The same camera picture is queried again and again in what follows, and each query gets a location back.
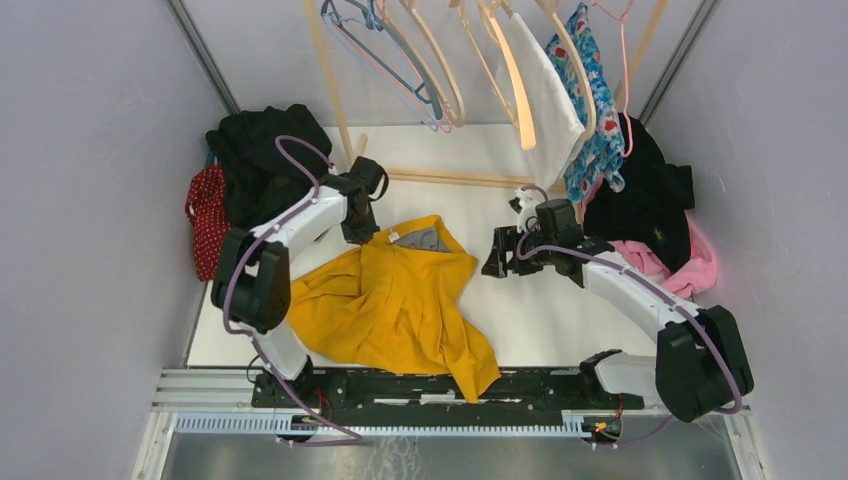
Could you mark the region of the yellow garment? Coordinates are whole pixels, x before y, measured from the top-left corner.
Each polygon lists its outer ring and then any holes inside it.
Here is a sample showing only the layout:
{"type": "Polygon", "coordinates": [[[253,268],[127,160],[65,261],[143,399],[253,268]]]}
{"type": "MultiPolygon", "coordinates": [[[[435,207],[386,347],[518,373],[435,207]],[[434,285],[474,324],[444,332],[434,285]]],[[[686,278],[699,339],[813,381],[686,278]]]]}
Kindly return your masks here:
{"type": "Polygon", "coordinates": [[[287,322],[311,351],[395,374],[449,374],[470,403],[499,379],[459,299],[478,261],[439,215],[377,232],[291,283],[287,322]]]}

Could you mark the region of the blue floral skirt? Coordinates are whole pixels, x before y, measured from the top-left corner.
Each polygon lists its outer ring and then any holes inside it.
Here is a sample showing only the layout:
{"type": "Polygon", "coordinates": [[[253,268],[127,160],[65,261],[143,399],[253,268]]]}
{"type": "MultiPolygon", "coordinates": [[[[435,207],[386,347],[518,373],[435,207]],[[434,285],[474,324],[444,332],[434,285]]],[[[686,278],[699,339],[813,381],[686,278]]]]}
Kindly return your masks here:
{"type": "Polygon", "coordinates": [[[600,180],[615,191],[625,186],[625,138],[612,92],[604,76],[600,49],[589,22],[589,6],[581,2],[563,24],[568,39],[554,35],[544,47],[582,125],[595,121],[590,136],[566,167],[567,198],[582,202],[600,180]]]}

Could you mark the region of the white garment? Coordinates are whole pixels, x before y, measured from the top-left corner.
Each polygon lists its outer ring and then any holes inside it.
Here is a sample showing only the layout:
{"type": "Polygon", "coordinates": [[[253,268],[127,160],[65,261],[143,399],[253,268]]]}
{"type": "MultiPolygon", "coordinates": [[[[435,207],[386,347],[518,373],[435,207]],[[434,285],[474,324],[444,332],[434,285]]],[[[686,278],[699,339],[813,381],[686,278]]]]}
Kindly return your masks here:
{"type": "Polygon", "coordinates": [[[520,14],[507,21],[505,37],[525,88],[536,144],[527,153],[535,184],[561,180],[582,149],[585,126],[553,62],[520,14]]]}

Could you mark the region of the wooden hanger front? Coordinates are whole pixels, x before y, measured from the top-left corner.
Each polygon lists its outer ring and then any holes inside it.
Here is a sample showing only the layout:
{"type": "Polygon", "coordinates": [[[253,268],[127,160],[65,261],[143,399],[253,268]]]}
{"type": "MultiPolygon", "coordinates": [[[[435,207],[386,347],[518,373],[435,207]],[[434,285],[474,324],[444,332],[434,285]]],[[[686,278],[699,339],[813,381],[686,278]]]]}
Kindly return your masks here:
{"type": "Polygon", "coordinates": [[[475,1],[475,5],[484,30],[486,31],[490,41],[500,52],[501,60],[503,61],[503,66],[506,69],[508,78],[507,88],[505,89],[501,88],[501,85],[496,79],[496,75],[489,67],[485,56],[483,55],[481,47],[475,40],[470,22],[466,18],[465,2],[460,0],[449,2],[449,8],[456,12],[460,20],[460,24],[465,30],[468,39],[483,66],[484,72],[488,76],[492,90],[504,110],[509,123],[518,133],[520,147],[525,151],[530,151],[536,147],[537,137],[532,118],[532,111],[526,93],[526,87],[518,68],[516,57],[495,13],[498,8],[504,7],[504,2],[492,1],[487,3],[486,1],[475,1]]]}

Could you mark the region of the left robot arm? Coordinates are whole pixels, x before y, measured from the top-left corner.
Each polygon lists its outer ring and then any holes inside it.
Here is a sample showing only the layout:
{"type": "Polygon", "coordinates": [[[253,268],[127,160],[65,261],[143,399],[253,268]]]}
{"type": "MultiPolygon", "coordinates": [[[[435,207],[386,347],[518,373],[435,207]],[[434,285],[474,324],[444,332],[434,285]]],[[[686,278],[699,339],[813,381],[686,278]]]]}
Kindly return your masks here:
{"type": "Polygon", "coordinates": [[[313,180],[303,199],[250,230],[232,228],[223,239],[210,300],[224,329],[244,336],[278,376],[276,392],[291,406],[307,404],[314,379],[310,359],[287,323],[292,303],[292,261],[324,234],[339,228],[345,242],[367,243],[378,231],[372,208],[387,191],[389,175],[376,161],[358,157],[351,170],[313,180]]]}

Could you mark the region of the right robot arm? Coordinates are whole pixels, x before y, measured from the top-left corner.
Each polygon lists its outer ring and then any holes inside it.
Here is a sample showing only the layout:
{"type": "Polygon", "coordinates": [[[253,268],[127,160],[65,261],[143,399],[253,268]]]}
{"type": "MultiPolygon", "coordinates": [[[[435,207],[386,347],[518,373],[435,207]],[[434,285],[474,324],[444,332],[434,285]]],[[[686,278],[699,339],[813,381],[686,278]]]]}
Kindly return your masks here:
{"type": "Polygon", "coordinates": [[[729,310],[701,307],[669,292],[609,242],[585,236],[564,198],[539,201],[520,192],[509,205],[517,221],[495,228],[483,275],[526,276],[551,266],[609,302],[656,346],[651,356],[611,349],[583,361],[577,392],[585,405],[602,408],[617,394],[629,394],[658,400],[687,423],[742,410],[754,379],[729,310]]]}

